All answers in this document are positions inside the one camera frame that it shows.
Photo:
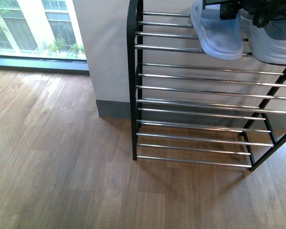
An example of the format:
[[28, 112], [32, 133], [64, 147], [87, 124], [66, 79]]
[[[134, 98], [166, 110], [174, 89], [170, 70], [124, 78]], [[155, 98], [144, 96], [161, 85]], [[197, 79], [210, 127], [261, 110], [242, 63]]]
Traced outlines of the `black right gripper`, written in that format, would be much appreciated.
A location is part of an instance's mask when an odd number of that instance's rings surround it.
[[241, 9], [238, 0], [203, 0], [203, 10], [206, 6], [220, 5], [220, 19], [236, 19], [238, 11]]

